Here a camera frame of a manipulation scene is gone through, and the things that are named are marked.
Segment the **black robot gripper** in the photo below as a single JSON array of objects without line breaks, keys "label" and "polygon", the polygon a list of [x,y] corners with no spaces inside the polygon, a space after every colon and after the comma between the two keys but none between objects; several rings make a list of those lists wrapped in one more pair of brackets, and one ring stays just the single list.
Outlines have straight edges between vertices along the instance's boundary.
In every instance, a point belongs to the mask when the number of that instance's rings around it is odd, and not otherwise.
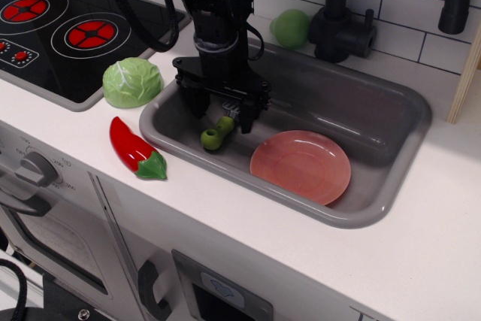
[{"label": "black robot gripper", "polygon": [[239,34],[236,43],[219,52],[198,52],[198,56],[173,61],[188,109],[196,118],[202,118],[212,94],[240,101],[240,130],[242,134],[250,133],[260,111],[268,109],[271,85],[250,67],[247,34]]}]

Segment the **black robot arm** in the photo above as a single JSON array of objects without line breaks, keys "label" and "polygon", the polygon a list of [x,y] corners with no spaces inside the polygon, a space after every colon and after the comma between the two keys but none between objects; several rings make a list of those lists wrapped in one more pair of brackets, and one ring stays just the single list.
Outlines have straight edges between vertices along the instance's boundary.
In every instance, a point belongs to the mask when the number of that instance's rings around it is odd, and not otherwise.
[{"label": "black robot arm", "polygon": [[253,0],[182,0],[194,23],[198,55],[174,60],[176,81],[191,112],[201,118],[218,95],[240,105],[241,131],[249,133],[261,111],[268,109],[271,85],[251,69],[262,54],[249,54],[247,34],[258,31],[248,22]]}]

